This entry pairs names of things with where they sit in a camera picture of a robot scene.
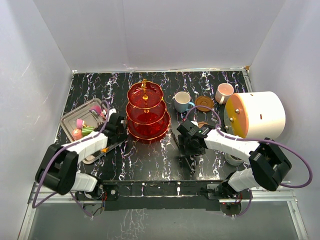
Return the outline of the red three-tier dessert stand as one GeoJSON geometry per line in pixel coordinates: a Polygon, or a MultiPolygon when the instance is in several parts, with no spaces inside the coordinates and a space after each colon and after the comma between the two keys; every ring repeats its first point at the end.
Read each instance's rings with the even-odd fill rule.
{"type": "Polygon", "coordinates": [[[140,141],[162,138],[171,122],[162,88],[144,78],[130,87],[127,99],[125,111],[128,132],[140,141]]]}

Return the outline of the pink cupcake with topping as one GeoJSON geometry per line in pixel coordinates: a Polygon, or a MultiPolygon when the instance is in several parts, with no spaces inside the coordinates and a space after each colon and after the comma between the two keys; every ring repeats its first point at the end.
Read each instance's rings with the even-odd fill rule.
{"type": "Polygon", "coordinates": [[[75,123],[76,123],[76,128],[79,129],[79,130],[81,130],[82,128],[85,128],[85,127],[87,126],[87,125],[85,124],[85,121],[82,120],[82,119],[80,119],[80,118],[78,118],[78,119],[75,121],[75,123]]]}

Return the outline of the pink round cake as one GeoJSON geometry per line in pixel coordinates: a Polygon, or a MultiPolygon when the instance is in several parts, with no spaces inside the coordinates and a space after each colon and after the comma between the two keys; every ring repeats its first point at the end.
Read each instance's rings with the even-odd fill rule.
{"type": "Polygon", "coordinates": [[[72,137],[73,137],[73,139],[75,140],[75,141],[77,141],[77,140],[80,140],[82,137],[83,137],[83,135],[82,135],[82,130],[81,129],[74,129],[73,131],[72,131],[72,137]]]}

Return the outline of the stainless steel tray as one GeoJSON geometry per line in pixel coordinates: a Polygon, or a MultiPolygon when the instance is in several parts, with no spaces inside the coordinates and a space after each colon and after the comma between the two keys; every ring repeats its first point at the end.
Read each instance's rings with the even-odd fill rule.
{"type": "MultiPolygon", "coordinates": [[[[110,109],[108,121],[110,119],[111,114],[117,113],[117,110],[115,108],[110,109]]],[[[94,129],[98,132],[99,126],[102,126],[105,123],[105,116],[107,115],[107,107],[103,105],[102,101],[98,98],[94,98],[87,103],[82,104],[81,106],[75,108],[74,110],[68,112],[65,114],[61,120],[60,120],[60,125],[62,129],[64,130],[64,133],[66,134],[68,140],[70,142],[74,142],[76,140],[73,139],[72,132],[74,129],[76,129],[76,120],[77,119],[82,119],[84,120],[86,127],[94,127],[94,129]],[[89,109],[92,106],[100,106],[102,112],[100,115],[92,114],[89,112],[89,109]]],[[[114,145],[106,145],[105,148],[101,149],[100,151],[96,151],[93,154],[87,156],[82,160],[82,162],[86,165],[92,164],[95,161],[97,161],[99,158],[104,156],[106,153],[110,152],[117,146],[121,145],[122,143],[119,144],[114,144],[114,145]]]]}

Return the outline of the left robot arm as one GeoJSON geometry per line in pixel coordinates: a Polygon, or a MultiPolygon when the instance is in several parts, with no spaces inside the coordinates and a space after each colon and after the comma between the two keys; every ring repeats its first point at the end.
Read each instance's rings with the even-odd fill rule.
{"type": "Polygon", "coordinates": [[[106,124],[72,143],[48,147],[36,172],[35,181],[65,195],[70,191],[86,192],[93,200],[103,195],[103,187],[95,176],[78,172],[78,163],[101,152],[108,153],[127,139],[125,117],[114,112],[106,124]]]}

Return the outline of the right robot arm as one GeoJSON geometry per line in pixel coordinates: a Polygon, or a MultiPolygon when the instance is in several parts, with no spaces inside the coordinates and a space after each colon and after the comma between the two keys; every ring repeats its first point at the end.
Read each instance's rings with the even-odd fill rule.
{"type": "Polygon", "coordinates": [[[190,120],[183,121],[177,131],[180,147],[186,156],[199,156],[206,150],[216,150],[249,164],[247,169],[230,173],[209,191],[211,194],[233,199],[241,191],[255,187],[274,192],[292,168],[280,147],[269,138],[248,141],[207,124],[198,127],[190,120]]]}

